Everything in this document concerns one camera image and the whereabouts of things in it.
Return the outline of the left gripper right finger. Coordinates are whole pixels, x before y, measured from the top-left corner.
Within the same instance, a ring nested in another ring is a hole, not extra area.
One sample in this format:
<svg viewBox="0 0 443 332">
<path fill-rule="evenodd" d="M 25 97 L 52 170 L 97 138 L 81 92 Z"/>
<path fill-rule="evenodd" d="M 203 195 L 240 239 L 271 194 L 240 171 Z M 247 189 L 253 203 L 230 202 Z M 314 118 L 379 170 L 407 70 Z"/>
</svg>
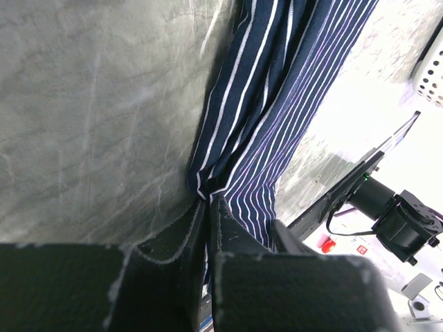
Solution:
<svg viewBox="0 0 443 332">
<path fill-rule="evenodd" d="M 272 253 L 232 216 L 210 209 L 216 331 L 399 331 L 380 272 L 365 258 Z"/>
</svg>

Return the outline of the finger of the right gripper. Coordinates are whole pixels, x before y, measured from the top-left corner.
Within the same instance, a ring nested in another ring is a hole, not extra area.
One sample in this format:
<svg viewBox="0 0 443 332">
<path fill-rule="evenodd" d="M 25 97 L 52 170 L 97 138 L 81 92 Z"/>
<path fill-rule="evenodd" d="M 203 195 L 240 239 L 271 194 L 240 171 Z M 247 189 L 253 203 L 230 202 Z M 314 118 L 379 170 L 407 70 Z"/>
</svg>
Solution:
<svg viewBox="0 0 443 332">
<path fill-rule="evenodd" d="M 311 254 L 311 249 L 295 238 L 289 229 L 277 219 L 273 222 L 273 240 L 279 254 Z"/>
</svg>

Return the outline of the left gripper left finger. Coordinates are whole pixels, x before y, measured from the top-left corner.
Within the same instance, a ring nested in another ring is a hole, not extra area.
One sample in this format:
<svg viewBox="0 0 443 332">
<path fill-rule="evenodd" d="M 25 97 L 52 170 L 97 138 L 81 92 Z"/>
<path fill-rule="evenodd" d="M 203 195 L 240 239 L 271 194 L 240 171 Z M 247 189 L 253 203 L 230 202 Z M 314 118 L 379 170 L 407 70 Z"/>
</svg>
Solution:
<svg viewBox="0 0 443 332">
<path fill-rule="evenodd" d="M 2 331 L 197 331 L 206 206 L 138 244 L 1 244 Z"/>
</svg>

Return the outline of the navy striped underwear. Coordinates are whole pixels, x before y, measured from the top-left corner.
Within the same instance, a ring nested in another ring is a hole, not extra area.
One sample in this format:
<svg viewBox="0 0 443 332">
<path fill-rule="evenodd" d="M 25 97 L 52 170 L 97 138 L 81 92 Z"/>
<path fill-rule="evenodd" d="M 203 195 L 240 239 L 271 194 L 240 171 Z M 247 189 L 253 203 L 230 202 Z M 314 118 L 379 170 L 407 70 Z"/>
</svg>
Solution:
<svg viewBox="0 0 443 332">
<path fill-rule="evenodd" d="M 275 187 L 376 1 L 243 1 L 204 105 L 189 190 L 275 252 Z"/>
</svg>

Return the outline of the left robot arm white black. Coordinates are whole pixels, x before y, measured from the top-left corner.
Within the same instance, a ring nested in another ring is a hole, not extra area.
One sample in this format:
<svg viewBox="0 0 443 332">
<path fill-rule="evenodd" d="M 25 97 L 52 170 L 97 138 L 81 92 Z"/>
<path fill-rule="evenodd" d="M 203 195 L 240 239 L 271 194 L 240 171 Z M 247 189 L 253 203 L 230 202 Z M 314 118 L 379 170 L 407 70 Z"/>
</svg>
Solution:
<svg viewBox="0 0 443 332">
<path fill-rule="evenodd" d="M 345 204 L 400 261 L 437 246 L 441 217 L 360 163 L 289 226 L 258 243 L 224 198 L 195 201 L 138 246 L 4 243 L 2 331 L 398 331 L 381 273 L 366 258 L 304 245 Z"/>
</svg>

